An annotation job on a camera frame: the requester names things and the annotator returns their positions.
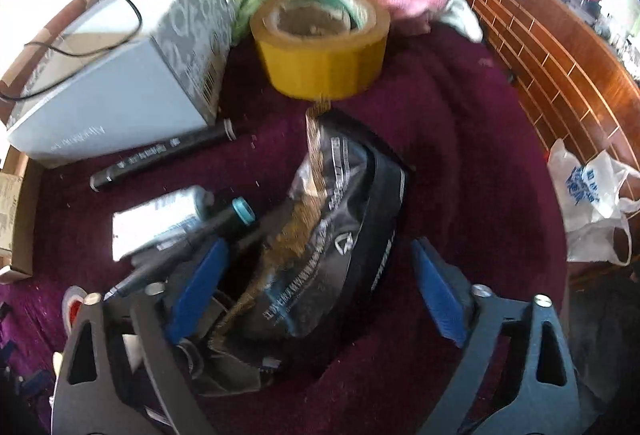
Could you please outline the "black plastic spool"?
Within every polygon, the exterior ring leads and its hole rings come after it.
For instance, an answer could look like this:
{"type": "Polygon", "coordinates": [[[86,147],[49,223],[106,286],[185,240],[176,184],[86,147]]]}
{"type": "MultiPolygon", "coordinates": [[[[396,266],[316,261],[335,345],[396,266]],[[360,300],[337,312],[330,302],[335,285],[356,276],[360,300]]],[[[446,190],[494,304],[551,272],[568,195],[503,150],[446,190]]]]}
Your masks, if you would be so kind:
{"type": "Polygon", "coordinates": [[[198,319],[195,331],[177,345],[192,384],[203,396],[230,395],[234,391],[233,358],[208,346],[210,333],[227,314],[227,305],[227,296],[216,292],[198,319]]]}

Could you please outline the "black foil packet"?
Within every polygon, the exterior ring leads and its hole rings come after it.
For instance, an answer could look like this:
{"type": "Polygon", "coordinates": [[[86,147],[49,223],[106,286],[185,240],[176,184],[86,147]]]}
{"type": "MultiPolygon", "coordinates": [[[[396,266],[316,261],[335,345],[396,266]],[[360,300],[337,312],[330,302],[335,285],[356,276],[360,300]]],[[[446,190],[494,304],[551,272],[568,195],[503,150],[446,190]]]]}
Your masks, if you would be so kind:
{"type": "Polygon", "coordinates": [[[257,392],[327,365],[362,327],[401,214],[408,170],[338,109],[306,114],[307,155],[262,235],[255,273],[209,331],[204,396],[257,392]]]}

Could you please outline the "grey shoe box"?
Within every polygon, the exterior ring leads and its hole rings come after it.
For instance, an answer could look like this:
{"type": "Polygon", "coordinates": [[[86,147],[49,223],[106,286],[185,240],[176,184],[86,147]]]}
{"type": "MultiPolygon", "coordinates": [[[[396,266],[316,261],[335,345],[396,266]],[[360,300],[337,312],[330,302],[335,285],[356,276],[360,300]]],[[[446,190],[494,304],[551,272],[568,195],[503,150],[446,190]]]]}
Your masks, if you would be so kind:
{"type": "Polygon", "coordinates": [[[24,47],[9,144],[47,168],[216,121],[233,0],[81,0],[24,47]]]}

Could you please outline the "yellow packing tape roll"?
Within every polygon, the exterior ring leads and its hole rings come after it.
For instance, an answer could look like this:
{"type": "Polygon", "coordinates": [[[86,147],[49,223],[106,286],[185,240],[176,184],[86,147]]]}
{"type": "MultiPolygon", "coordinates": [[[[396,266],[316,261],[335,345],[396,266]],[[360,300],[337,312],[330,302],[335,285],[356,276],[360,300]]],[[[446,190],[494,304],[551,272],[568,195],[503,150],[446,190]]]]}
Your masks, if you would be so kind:
{"type": "Polygon", "coordinates": [[[340,100],[380,76],[390,13],[373,0],[267,0],[250,18],[250,32],[277,91],[340,100]]]}

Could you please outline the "silver tube of cream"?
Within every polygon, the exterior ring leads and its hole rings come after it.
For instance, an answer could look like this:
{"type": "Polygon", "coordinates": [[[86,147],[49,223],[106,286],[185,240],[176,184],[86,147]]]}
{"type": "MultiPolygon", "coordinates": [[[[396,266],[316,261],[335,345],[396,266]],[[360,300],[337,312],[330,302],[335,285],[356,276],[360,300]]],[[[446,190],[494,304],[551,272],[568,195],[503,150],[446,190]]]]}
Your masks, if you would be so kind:
{"type": "Polygon", "coordinates": [[[113,261],[201,226],[214,203],[213,192],[191,186],[114,213],[113,261]]]}

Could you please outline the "black marker teal cap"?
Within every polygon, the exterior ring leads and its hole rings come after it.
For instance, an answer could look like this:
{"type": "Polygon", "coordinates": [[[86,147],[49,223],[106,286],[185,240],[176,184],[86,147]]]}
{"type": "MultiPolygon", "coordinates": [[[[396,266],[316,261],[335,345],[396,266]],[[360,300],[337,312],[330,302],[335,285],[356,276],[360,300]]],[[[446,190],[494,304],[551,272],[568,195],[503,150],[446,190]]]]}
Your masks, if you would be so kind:
{"type": "Polygon", "coordinates": [[[124,297],[144,289],[149,283],[161,281],[177,265],[186,262],[194,250],[205,240],[222,231],[247,227],[254,223],[256,215],[244,198],[234,199],[228,207],[214,215],[201,226],[188,230],[162,250],[155,249],[146,261],[135,268],[124,280],[108,290],[105,301],[124,297]]]}

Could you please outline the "black electrical tape roll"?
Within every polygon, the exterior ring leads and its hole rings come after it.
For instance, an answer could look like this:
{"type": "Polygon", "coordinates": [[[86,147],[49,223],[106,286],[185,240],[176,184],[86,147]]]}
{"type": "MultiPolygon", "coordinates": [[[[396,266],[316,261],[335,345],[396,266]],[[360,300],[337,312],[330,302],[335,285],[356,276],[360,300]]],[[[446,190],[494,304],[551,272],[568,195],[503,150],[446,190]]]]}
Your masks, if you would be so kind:
{"type": "Polygon", "coordinates": [[[62,299],[61,316],[66,335],[70,335],[72,332],[74,322],[80,307],[85,303],[86,296],[87,292],[79,285],[72,285],[65,291],[62,299]]]}

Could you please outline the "white plastic bag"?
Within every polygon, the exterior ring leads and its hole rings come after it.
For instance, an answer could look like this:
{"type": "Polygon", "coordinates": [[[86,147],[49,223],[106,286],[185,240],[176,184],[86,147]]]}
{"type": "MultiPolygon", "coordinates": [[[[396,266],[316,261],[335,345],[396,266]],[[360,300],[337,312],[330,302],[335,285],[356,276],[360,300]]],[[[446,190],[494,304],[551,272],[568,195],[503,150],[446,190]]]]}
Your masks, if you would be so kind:
{"type": "Polygon", "coordinates": [[[639,171],[606,151],[582,164],[563,140],[551,146],[547,166],[561,208],[567,261],[627,266],[632,249],[628,216],[639,211],[639,201],[620,192],[639,171]]]}

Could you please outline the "brown cardboard tray box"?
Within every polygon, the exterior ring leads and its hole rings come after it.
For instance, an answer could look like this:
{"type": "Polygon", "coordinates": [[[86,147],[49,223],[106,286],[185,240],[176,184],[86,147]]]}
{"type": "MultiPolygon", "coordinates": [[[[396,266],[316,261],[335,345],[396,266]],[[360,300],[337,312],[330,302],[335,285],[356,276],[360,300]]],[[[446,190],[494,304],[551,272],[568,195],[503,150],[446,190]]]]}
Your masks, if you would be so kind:
{"type": "Polygon", "coordinates": [[[44,169],[10,147],[1,169],[1,283],[32,277],[32,252],[44,169]]]}

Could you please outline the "black marker pen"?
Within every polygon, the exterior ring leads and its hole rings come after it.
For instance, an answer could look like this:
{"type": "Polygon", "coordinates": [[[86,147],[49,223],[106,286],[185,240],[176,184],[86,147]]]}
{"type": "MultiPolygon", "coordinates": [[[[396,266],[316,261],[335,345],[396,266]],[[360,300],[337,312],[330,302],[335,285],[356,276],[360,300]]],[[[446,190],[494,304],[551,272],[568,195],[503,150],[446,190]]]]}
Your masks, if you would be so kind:
{"type": "Polygon", "coordinates": [[[186,133],[168,138],[160,143],[146,146],[122,160],[117,161],[106,169],[96,172],[89,178],[89,186],[94,192],[115,184],[124,178],[143,172],[158,163],[177,158],[195,148],[208,143],[218,143],[221,140],[236,140],[233,124],[229,119],[207,129],[186,133]]]}

